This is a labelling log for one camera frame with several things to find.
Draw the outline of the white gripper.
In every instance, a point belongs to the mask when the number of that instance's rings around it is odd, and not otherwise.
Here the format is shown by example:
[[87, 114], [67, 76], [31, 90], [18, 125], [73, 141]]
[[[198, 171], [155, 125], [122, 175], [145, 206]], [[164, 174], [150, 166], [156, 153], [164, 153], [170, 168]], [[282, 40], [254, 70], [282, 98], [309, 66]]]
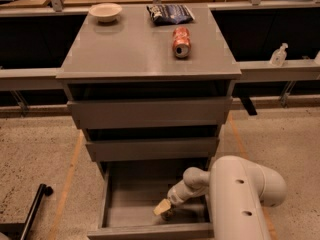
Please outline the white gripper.
[[167, 198], [160, 201], [160, 203], [154, 208], [153, 213], [155, 216], [161, 215], [171, 208], [171, 204], [179, 206], [192, 198], [196, 190], [188, 186], [183, 180], [172, 186], [168, 193]]

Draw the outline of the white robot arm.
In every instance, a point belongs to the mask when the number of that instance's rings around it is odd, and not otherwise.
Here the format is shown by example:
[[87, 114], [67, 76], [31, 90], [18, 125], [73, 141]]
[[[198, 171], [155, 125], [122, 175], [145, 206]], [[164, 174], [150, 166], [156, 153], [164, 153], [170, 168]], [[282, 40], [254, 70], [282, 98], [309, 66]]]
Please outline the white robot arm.
[[209, 170], [190, 167], [154, 208], [156, 215], [206, 195], [215, 240], [271, 240], [263, 209], [281, 205], [287, 184], [275, 170], [238, 156], [223, 156]]

